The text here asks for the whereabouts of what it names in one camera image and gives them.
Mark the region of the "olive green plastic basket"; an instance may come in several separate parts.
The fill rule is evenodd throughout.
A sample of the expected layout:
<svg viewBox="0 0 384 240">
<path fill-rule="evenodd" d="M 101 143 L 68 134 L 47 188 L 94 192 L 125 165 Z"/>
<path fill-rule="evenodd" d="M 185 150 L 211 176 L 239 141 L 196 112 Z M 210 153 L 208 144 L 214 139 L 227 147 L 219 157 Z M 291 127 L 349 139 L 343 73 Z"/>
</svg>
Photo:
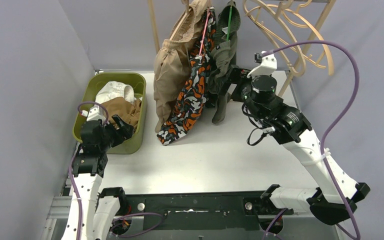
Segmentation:
<svg viewBox="0 0 384 240">
<path fill-rule="evenodd" d="M 135 153 L 142 145 L 142 139 L 145 129 L 146 113 L 147 113 L 147 96 L 146 96 L 146 79 L 139 73 L 135 72 L 103 72 L 92 77 L 83 94 L 82 101 L 85 102 L 79 109 L 88 111 L 94 106 L 96 95 L 108 82 L 115 81 L 133 88 L 134 96 L 141 97 L 141 106 L 139 120 L 136 130 L 131 138 L 123 143 L 112 147 L 108 150 L 108 154 L 129 155 Z"/>
</svg>

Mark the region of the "dark green shorts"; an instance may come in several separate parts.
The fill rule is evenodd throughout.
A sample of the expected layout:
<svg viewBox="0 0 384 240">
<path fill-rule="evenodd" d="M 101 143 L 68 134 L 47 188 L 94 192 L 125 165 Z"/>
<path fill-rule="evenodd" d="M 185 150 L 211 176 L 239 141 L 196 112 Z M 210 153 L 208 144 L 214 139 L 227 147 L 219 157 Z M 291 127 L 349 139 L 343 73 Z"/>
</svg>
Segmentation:
<svg viewBox="0 0 384 240">
<path fill-rule="evenodd" d="M 229 40 L 226 41 L 228 29 L 229 9 L 232 4 L 232 16 Z M 238 30 L 241 26 L 241 16 L 237 9 L 236 2 L 230 0 L 218 15 L 218 22 L 214 34 L 214 48 L 210 52 L 211 72 L 208 80 L 208 92 L 210 101 L 214 104 L 216 111 L 212 117 L 214 125 L 220 124 L 226 117 L 227 104 L 231 96 L 224 84 L 228 80 L 228 71 L 231 66 L 236 64 L 238 47 Z"/>
</svg>

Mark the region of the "brown shorts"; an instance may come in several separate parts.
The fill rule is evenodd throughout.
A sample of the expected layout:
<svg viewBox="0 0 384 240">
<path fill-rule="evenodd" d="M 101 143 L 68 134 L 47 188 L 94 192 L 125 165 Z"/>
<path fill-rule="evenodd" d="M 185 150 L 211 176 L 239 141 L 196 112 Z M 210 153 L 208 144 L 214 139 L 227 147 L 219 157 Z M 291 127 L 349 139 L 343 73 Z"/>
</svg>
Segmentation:
<svg viewBox="0 0 384 240">
<path fill-rule="evenodd" d="M 109 122 L 115 128 L 118 128 L 118 126 L 112 119 L 113 115 L 118 115 L 126 124 L 133 126 L 134 130 L 137 129 L 142 107 L 142 101 L 140 99 L 136 99 L 133 103 L 130 103 L 124 97 L 116 97 L 103 102 L 102 105 L 108 111 Z"/>
</svg>

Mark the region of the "white shorts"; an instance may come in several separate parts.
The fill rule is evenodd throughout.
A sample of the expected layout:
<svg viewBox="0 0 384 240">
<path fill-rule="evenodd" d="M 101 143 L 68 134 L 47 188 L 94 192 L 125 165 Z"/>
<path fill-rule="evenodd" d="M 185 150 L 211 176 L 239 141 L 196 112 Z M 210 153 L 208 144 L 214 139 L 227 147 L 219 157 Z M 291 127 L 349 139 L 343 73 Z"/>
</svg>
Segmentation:
<svg viewBox="0 0 384 240">
<path fill-rule="evenodd" d="M 109 81 L 98 91 L 95 102 L 102 104 L 118 97 L 124 98 L 131 104 L 136 100 L 135 92 L 131 85 L 118 81 Z"/>
</svg>

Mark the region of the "camouflage patterned shorts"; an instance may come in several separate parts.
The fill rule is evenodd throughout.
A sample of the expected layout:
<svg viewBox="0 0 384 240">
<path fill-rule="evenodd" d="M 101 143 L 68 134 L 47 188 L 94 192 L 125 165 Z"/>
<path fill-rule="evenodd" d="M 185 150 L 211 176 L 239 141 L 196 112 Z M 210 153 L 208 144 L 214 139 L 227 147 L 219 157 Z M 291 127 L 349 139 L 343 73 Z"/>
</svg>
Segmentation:
<svg viewBox="0 0 384 240">
<path fill-rule="evenodd" d="M 173 111 L 156 132 L 162 145 L 167 146 L 185 137 L 196 125 L 207 102 L 208 79 L 211 72 L 210 52 L 214 49 L 214 34 L 216 32 L 215 10 L 210 8 L 210 17 L 205 34 L 202 55 L 199 55 L 202 33 L 199 41 L 193 45 L 189 56 L 191 74 L 175 100 Z M 207 12 L 201 19 L 205 25 Z"/>
</svg>

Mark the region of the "green hanger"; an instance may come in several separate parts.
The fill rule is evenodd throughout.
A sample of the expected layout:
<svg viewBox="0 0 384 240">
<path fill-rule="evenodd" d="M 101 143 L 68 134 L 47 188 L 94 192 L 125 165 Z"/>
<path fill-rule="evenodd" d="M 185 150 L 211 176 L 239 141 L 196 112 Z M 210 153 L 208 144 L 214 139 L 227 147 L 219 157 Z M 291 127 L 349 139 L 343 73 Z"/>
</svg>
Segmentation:
<svg viewBox="0 0 384 240">
<path fill-rule="evenodd" d="M 227 22 L 226 41 L 228 41 L 228 40 L 230 39 L 231 21 L 232 21 L 232 11 L 233 11 L 233 5 L 230 4 L 230 7 L 229 7 L 229 15 L 228 15 L 228 22 Z"/>
</svg>

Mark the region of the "wooden hanger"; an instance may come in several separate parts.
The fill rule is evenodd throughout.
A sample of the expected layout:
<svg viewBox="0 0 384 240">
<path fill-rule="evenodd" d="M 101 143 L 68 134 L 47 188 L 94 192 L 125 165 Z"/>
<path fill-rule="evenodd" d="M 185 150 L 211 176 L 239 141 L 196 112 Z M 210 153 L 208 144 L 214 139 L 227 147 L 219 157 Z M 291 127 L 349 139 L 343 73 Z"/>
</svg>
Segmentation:
<svg viewBox="0 0 384 240">
<path fill-rule="evenodd" d="M 278 5 L 277 11 L 275 13 L 275 16 L 279 17 L 280 15 L 282 15 L 293 26 L 298 27 L 298 28 L 308 28 L 308 29 L 310 29 L 311 30 L 311 34 L 308 37 L 309 41 L 312 41 L 312 40 L 323 40 L 324 38 L 322 37 L 322 35 L 320 33 L 320 29 L 323 26 L 325 20 L 327 19 L 329 13 L 331 12 L 331 10 L 332 10 L 332 8 L 333 8 L 333 6 L 335 4 L 335 1 L 334 0 L 328 0 L 326 2 L 326 5 L 325 5 L 324 9 L 322 10 L 322 12 L 321 12 L 321 14 L 320 14 L 320 16 L 319 16 L 319 18 L 318 18 L 318 20 L 316 21 L 315 24 L 311 24 L 306 18 L 304 18 L 302 15 L 299 14 L 300 9 L 307 7 L 307 6 L 309 6 L 312 3 L 311 0 L 307 0 L 304 3 L 301 3 L 300 5 L 298 5 L 296 7 L 295 10 L 291 10 L 290 9 L 290 6 L 292 5 L 292 3 L 293 3 L 292 0 L 281 1 L 279 3 L 279 5 Z M 285 12 L 292 13 L 294 16 L 296 16 L 297 18 L 301 19 L 303 24 L 298 24 L 298 23 L 292 21 L 286 15 Z M 289 68 L 291 70 L 292 76 L 294 76 L 294 77 L 301 77 L 305 73 L 305 71 L 306 71 L 306 63 L 307 62 L 312 63 L 313 65 L 315 65 L 318 68 L 322 68 L 322 66 L 320 65 L 320 61 L 323 59 L 323 57 L 326 57 L 326 59 L 327 59 L 328 75 L 332 76 L 334 74 L 334 71 L 335 71 L 332 53 L 331 53 L 329 47 L 326 44 L 324 44 L 322 47 L 323 47 L 323 52 L 320 54 L 320 56 L 319 56 L 317 61 L 313 61 L 313 60 L 310 59 L 310 57 L 306 57 L 306 53 L 310 49 L 310 44 L 309 43 L 307 45 L 305 45 L 303 47 L 303 49 L 298 47 L 297 48 L 298 49 L 298 52 L 297 52 L 298 58 L 296 59 L 294 65 L 289 65 Z"/>
<path fill-rule="evenodd" d="M 295 66 L 288 58 L 285 53 L 285 50 L 280 50 L 279 54 L 284 59 L 287 67 L 291 71 L 294 77 L 301 77 L 306 71 L 306 60 L 304 57 L 304 53 L 300 46 L 291 46 L 292 43 L 296 43 L 297 39 L 291 29 L 287 26 L 284 20 L 281 19 L 281 14 L 290 7 L 293 3 L 291 0 L 286 1 L 285 3 L 280 2 L 275 6 L 271 6 L 262 0 L 253 0 L 254 4 L 256 4 L 253 8 L 247 7 L 247 1 L 244 0 L 242 2 L 242 7 L 245 15 L 261 30 L 263 34 L 269 39 L 275 49 L 279 49 L 280 43 L 282 43 L 285 47 L 290 48 L 293 52 L 297 54 L 298 63 L 301 64 L 300 67 Z M 264 25 L 262 20 L 259 20 L 259 16 L 261 13 L 268 14 L 270 17 L 274 19 L 276 23 L 285 31 L 289 39 L 292 43 L 287 42 L 283 38 L 281 38 L 278 34 L 276 34 L 273 30 L 269 29 Z"/>
</svg>

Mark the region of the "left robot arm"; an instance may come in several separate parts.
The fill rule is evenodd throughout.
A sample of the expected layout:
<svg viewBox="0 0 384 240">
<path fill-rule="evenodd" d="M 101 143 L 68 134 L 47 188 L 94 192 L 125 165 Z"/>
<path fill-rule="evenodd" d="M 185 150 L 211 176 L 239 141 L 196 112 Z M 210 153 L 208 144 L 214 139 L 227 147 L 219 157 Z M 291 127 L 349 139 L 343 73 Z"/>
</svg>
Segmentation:
<svg viewBox="0 0 384 240">
<path fill-rule="evenodd" d="M 68 169 L 73 196 L 62 236 L 64 240 L 104 240 L 116 213 L 123 213 L 128 207 L 121 187 L 99 193 L 108 150 L 130 139 L 134 132 L 133 126 L 117 114 L 112 119 L 114 124 L 99 119 L 88 120 L 81 126 L 82 143 Z"/>
</svg>

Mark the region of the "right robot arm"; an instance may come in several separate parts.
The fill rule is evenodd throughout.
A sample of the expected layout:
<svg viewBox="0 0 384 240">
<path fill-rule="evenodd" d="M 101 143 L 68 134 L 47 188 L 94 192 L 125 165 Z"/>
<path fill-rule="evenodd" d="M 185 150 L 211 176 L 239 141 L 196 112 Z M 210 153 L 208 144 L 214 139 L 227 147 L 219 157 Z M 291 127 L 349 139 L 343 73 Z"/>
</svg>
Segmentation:
<svg viewBox="0 0 384 240">
<path fill-rule="evenodd" d="M 336 163 L 296 107 L 276 95 L 277 80 L 271 75 L 248 77 L 249 70 L 233 66 L 225 87 L 235 85 L 234 101 L 242 102 L 242 112 L 262 137 L 273 137 L 292 153 L 316 182 L 314 188 L 286 188 L 271 185 L 261 195 L 261 207 L 268 214 L 282 209 L 311 213 L 326 225 L 348 220 L 364 200 L 370 187 L 351 178 Z"/>
</svg>

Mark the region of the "beige shorts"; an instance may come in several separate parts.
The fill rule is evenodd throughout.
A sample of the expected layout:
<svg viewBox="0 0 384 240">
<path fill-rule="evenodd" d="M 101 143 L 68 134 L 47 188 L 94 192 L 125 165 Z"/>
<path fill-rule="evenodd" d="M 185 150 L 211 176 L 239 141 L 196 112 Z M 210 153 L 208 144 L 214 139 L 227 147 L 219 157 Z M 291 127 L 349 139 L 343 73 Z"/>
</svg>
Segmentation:
<svg viewBox="0 0 384 240">
<path fill-rule="evenodd" d="M 188 4 L 155 57 L 153 99 L 158 118 L 156 133 L 168 120 L 181 89 L 191 75 L 189 57 L 194 43 L 202 36 L 202 16 L 211 5 L 210 0 L 194 0 Z"/>
</svg>

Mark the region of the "pink hanger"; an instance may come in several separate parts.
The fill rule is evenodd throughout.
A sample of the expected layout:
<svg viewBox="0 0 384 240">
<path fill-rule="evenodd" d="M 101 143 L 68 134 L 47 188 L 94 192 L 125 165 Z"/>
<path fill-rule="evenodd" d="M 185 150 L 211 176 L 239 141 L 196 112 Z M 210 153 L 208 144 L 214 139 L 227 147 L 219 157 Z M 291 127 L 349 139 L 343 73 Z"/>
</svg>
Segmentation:
<svg viewBox="0 0 384 240">
<path fill-rule="evenodd" d="M 210 8 L 208 7 L 207 11 L 206 11 L 205 24 L 204 24 L 204 28 L 203 28 L 203 31 L 202 31 L 202 38 L 201 38 L 200 48 L 199 48 L 199 53 L 198 53 L 199 56 L 201 56 L 202 52 L 203 52 L 205 36 L 206 36 L 207 29 L 208 29 L 208 22 L 209 22 L 210 15 L 211 15 L 211 11 L 210 11 Z"/>
</svg>

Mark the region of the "wooden clothes rack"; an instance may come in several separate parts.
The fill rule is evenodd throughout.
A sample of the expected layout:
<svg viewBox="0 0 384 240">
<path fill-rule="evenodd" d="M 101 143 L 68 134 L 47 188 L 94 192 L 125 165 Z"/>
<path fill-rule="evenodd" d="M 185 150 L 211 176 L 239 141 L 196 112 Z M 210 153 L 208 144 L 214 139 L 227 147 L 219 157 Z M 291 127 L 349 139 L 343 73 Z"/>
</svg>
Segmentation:
<svg viewBox="0 0 384 240">
<path fill-rule="evenodd" d="M 309 41 L 323 40 L 320 28 L 332 10 L 335 1 L 325 1 L 325 7 L 320 13 L 320 16 L 315 24 L 310 23 L 300 14 L 300 9 L 306 8 L 312 3 L 312 1 L 300 0 L 298 3 L 299 4 L 296 8 L 292 9 L 291 6 L 294 4 L 294 1 L 292 0 L 281 0 L 278 4 L 267 4 L 262 0 L 256 0 L 256 6 L 254 8 L 248 9 L 246 1 L 243 1 L 242 7 L 245 15 L 262 31 L 263 34 L 265 34 L 265 36 L 275 47 L 278 47 L 279 43 L 287 45 L 287 41 L 271 31 L 262 21 L 259 21 L 259 15 L 262 10 L 266 11 L 283 28 L 283 30 L 288 34 L 290 40 L 294 43 L 297 42 L 297 39 L 289 26 L 311 30 L 311 34 L 308 36 Z M 186 66 L 186 59 L 193 40 L 201 35 L 201 31 L 204 28 L 201 16 L 206 13 L 209 7 L 213 6 L 212 2 L 210 0 L 194 0 L 192 2 L 189 2 L 188 0 L 182 1 L 185 10 L 174 25 L 170 37 L 163 41 L 162 46 L 159 46 L 154 2 L 149 0 L 147 4 L 156 47 L 154 73 L 158 75 L 163 72 L 161 67 L 164 63 L 168 63 L 167 69 L 169 73 L 175 73 L 176 75 L 185 78 L 190 72 L 190 67 L 187 66 L 185 71 L 182 71 L 182 67 Z M 289 60 L 283 50 L 281 51 L 281 55 L 285 60 L 290 73 L 278 93 L 280 97 L 284 95 L 294 77 L 301 77 L 305 73 L 307 63 L 310 63 L 320 69 L 327 69 L 329 76 L 334 74 L 335 70 L 332 53 L 326 44 L 322 47 L 323 51 L 317 60 L 313 60 L 312 55 L 308 53 L 310 49 L 309 44 L 306 44 L 304 47 L 291 47 L 291 49 L 297 54 L 297 59 L 294 63 Z"/>
</svg>

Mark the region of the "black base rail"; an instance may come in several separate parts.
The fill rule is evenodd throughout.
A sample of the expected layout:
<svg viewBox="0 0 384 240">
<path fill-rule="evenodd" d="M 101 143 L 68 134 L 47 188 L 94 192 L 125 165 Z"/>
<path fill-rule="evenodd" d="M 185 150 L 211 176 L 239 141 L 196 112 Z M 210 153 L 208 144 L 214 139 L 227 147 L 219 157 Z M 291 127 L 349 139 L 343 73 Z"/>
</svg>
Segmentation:
<svg viewBox="0 0 384 240">
<path fill-rule="evenodd" d="M 282 211 L 260 191 L 57 196 L 45 240 L 341 240 L 333 225 Z"/>
</svg>

